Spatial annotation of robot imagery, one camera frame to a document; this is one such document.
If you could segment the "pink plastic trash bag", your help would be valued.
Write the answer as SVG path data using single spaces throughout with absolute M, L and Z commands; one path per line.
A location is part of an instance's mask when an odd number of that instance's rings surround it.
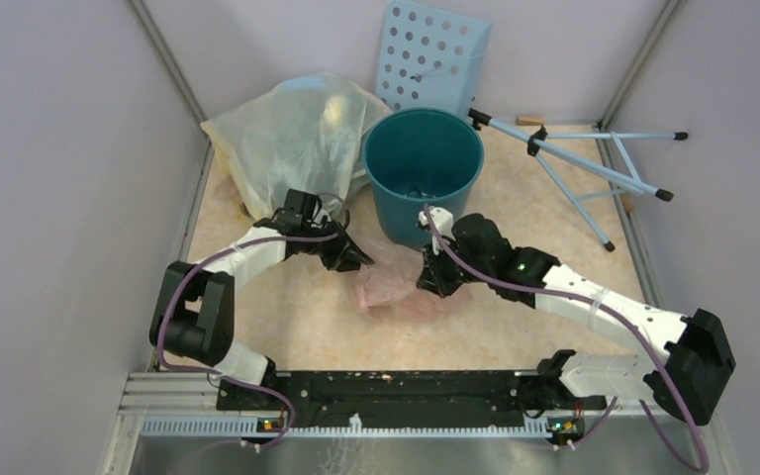
M 373 259 L 353 278 L 352 299 L 361 314 L 375 320 L 395 317 L 430 321 L 472 302 L 471 292 L 465 289 L 445 298 L 419 289 L 416 282 L 423 259 L 418 251 L 370 236 L 359 235 L 354 240 Z

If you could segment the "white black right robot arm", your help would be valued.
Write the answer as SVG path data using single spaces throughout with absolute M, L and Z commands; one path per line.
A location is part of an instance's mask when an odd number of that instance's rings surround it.
M 629 355 L 559 350 L 538 365 L 543 400 L 566 408 L 578 397 L 653 400 L 670 416 L 702 427 L 736 368 L 721 319 L 638 302 L 580 275 L 556 256 L 513 246 L 481 214 L 460 219 L 424 207 L 418 226 L 430 236 L 418 288 L 441 298 L 465 284 L 487 285 L 501 299 L 554 314 L 621 346 Z

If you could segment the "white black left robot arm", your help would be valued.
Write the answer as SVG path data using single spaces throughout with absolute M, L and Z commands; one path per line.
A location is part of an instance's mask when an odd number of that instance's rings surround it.
M 288 190 L 283 205 L 246 234 L 197 262 L 177 260 L 164 272 L 149 342 L 161 363 L 171 353 L 197 369 L 240 381 L 240 396 L 255 409 L 276 400 L 269 359 L 235 337 L 236 293 L 264 270 L 296 254 L 317 256 L 335 272 L 357 271 L 373 259 L 348 235 L 347 222 L 323 206 L 328 193 Z

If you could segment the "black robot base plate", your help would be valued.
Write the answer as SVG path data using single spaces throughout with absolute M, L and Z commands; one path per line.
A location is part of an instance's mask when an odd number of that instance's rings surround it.
M 223 412 L 296 414 L 295 428 L 518 428 L 557 411 L 604 410 L 603 396 L 577 398 L 550 370 L 277 371 L 264 391 L 219 386 Z

